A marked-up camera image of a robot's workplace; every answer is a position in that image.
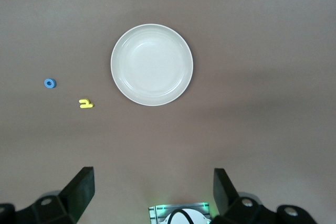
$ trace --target plate rim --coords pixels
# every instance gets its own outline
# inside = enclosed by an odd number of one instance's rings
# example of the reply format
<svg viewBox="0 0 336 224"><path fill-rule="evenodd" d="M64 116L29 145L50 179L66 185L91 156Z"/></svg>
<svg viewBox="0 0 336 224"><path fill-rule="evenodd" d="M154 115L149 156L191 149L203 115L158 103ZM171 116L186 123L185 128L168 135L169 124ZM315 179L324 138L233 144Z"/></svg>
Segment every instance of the plate rim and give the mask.
<svg viewBox="0 0 336 224"><path fill-rule="evenodd" d="M112 69L112 60L113 60L113 53L117 47L117 45L120 43L120 41L125 37L127 36L128 33L132 32L133 30L135 29L138 29L140 27L145 27L145 26L157 26L157 27L161 27L161 28L164 28L164 29L168 29L170 30L171 32L173 32L174 34L176 34L180 40L185 43L186 47L187 47L187 51L188 51L188 58L190 58L191 60L191 64L190 64L190 76L188 76L188 80L187 80L187 83L184 87L184 89L178 94L178 95L175 95L173 99L169 99L167 102L161 102L161 103L158 103L158 104L147 104L147 103L143 103L143 102L139 102L135 99L132 99L130 98L128 95L126 95L123 90L118 86L117 82L115 81L115 76L113 74L113 69ZM114 80L114 83L116 84L117 88L120 90L120 92L125 96L127 97L129 100L137 103L137 104L140 104L140 105L145 105L145 106L161 106L161 105L165 105L167 103L170 103L170 102L173 102L174 100L176 100L177 98L179 98L184 92L185 90L187 89L187 87L189 86L190 82L191 82L191 78L193 76L193 72L194 72L194 60L193 60L193 55L191 53L191 50L190 50L190 47L188 45L188 43L185 41L185 39L178 33L176 32L175 30L173 30L172 28L170 27L167 27L167 26L164 26L164 25L161 25L161 24L155 24L155 23L148 23L148 24L142 24L142 25L138 25L138 26L134 26L132 27L131 29L127 30L122 36L120 36L120 38L117 40L116 44L114 45L113 47L113 51L112 51L112 54L111 54L111 61L110 61L110 67L111 67L111 73L112 73L112 77L113 77L113 80Z"/></svg>

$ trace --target blue ring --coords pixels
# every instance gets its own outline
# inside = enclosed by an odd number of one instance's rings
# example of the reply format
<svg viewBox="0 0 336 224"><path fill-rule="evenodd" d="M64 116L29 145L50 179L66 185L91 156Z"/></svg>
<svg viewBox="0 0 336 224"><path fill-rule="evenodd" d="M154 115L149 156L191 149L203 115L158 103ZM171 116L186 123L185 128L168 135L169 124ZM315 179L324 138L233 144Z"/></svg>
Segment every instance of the blue ring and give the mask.
<svg viewBox="0 0 336 224"><path fill-rule="evenodd" d="M46 88L53 89L56 87L56 81L54 79L45 79L44 86L46 86Z"/></svg>

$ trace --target screw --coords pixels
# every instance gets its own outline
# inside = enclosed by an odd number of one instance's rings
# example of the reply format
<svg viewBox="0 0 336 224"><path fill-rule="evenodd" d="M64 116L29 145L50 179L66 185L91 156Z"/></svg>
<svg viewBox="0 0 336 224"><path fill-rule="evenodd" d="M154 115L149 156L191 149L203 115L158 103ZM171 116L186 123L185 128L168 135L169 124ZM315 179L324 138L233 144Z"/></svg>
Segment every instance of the screw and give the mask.
<svg viewBox="0 0 336 224"><path fill-rule="evenodd" d="M294 217L298 215L298 212L296 212L296 210L292 207L286 207L285 212L286 214L294 216Z"/></svg>
<svg viewBox="0 0 336 224"><path fill-rule="evenodd" d="M243 203L243 205L244 205L245 207L251 207L251 206L253 206L252 201L249 200L249 199L243 199L243 200L241 201L241 203Z"/></svg>
<svg viewBox="0 0 336 224"><path fill-rule="evenodd" d="M50 202L51 202L51 199L50 198L46 198L46 199L42 200L41 205L45 206L45 205L49 204Z"/></svg>

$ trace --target small toy piece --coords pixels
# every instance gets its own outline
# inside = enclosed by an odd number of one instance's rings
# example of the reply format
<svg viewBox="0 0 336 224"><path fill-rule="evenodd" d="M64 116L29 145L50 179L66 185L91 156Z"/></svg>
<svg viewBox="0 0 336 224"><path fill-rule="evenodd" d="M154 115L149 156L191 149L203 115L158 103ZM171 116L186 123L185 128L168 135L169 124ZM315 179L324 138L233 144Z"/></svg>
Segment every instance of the small toy piece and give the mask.
<svg viewBox="0 0 336 224"><path fill-rule="evenodd" d="M56 81L54 79L45 79L44 86L46 86L46 88L53 89L56 87Z"/></svg>
<svg viewBox="0 0 336 224"><path fill-rule="evenodd" d="M81 104L80 107L82 109L88 109L88 108L92 108L94 106L93 103L90 103L90 100L89 99L80 99L79 100L79 103L84 103L84 104Z"/></svg>

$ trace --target white plate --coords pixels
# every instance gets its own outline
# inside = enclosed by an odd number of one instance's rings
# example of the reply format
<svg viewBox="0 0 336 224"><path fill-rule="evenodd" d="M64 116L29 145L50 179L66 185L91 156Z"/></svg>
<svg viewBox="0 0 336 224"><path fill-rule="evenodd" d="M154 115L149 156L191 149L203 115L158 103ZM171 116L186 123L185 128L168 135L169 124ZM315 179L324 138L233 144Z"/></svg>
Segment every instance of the white plate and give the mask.
<svg viewBox="0 0 336 224"><path fill-rule="evenodd" d="M185 40L174 30L145 24L128 30L117 41L111 71L119 90L147 106L178 98L193 74L193 58Z"/></svg>

